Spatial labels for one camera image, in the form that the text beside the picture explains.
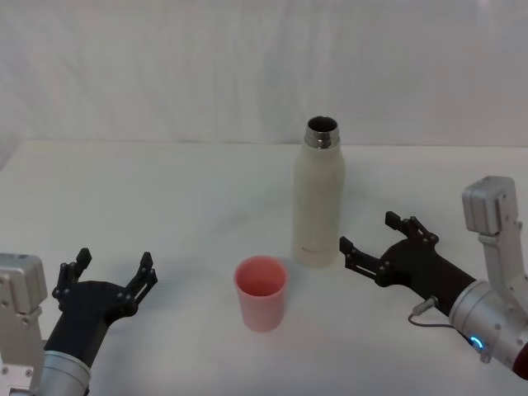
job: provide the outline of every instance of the white table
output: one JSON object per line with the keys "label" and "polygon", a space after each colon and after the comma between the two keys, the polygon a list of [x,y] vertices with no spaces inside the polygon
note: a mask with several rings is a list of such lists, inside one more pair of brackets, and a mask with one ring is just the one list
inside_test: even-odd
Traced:
{"label": "white table", "polygon": [[[125,285],[143,251],[159,283],[108,332],[92,371],[99,395],[525,395],[528,382],[483,365],[453,330],[415,328],[420,299],[343,268],[290,260],[284,322],[241,322],[232,276],[245,257],[288,257],[291,167],[298,147],[28,141],[0,172],[0,251],[34,253],[49,290],[59,264],[89,247],[82,278]],[[514,177],[528,220],[528,149],[345,147],[344,234],[380,255],[401,237],[384,212],[416,215],[438,251],[485,277],[460,194],[487,174]],[[523,236],[525,257],[528,240]],[[59,317],[48,298],[48,337]],[[438,313],[427,319],[445,320]]]}

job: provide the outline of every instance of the plastic cup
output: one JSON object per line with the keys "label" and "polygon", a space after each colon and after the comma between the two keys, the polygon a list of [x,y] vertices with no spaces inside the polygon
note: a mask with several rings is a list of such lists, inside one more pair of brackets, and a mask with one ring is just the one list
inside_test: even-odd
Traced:
{"label": "plastic cup", "polygon": [[249,257],[234,273],[242,319],[254,332],[269,332],[284,316],[288,271],[281,260]]}

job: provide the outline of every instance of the white curtain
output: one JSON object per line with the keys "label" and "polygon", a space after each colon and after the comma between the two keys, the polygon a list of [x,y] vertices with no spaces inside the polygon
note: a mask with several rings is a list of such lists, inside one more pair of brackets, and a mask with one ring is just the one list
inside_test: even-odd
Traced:
{"label": "white curtain", "polygon": [[25,137],[528,145],[526,0],[2,0]]}

